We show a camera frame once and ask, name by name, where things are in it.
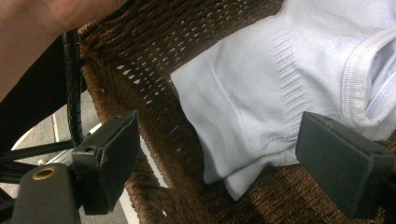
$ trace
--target metal rod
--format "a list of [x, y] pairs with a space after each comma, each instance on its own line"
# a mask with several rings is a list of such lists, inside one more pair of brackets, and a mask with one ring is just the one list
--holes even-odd
[[36, 165], [16, 161], [0, 163], [0, 182], [18, 184], [27, 172], [36, 167]]
[[27, 147], [1, 153], [0, 162], [15, 161], [71, 148], [74, 148], [74, 144], [71, 141], [46, 144], [38, 147]]

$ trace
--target woven texture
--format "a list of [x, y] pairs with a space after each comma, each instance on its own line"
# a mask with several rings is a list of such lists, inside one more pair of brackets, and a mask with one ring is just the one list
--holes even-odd
[[134, 1], [79, 30], [83, 75], [100, 120], [138, 109], [140, 131], [169, 186], [160, 187], [140, 155], [125, 186], [140, 223], [352, 223], [299, 165], [265, 169], [238, 202], [221, 181], [207, 186], [198, 137], [170, 81], [182, 64], [281, 4]]

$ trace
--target white fabric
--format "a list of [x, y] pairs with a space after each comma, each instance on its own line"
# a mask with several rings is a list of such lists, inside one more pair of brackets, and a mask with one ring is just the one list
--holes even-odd
[[287, 0], [172, 74], [206, 183], [236, 200], [268, 165], [297, 163], [304, 111], [372, 139], [396, 129], [394, 0]]

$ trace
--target skin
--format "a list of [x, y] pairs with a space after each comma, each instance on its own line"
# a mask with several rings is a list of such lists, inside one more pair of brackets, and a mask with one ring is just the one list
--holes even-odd
[[98, 20], [126, 0], [2, 0], [0, 102], [60, 34]]

